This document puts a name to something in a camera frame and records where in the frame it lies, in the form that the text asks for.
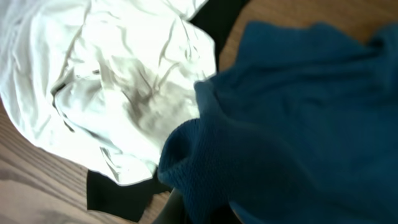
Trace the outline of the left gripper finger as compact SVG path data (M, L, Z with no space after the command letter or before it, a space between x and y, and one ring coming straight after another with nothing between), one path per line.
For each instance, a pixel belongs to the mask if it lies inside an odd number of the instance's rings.
M186 224L183 197L177 189L173 189L164 208L152 224Z

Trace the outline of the blue t-shirt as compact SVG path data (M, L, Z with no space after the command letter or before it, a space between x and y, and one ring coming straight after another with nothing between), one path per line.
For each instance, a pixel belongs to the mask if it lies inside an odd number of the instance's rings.
M250 22L234 65L198 82L161 182L193 223L397 222L397 25L362 44L328 24Z

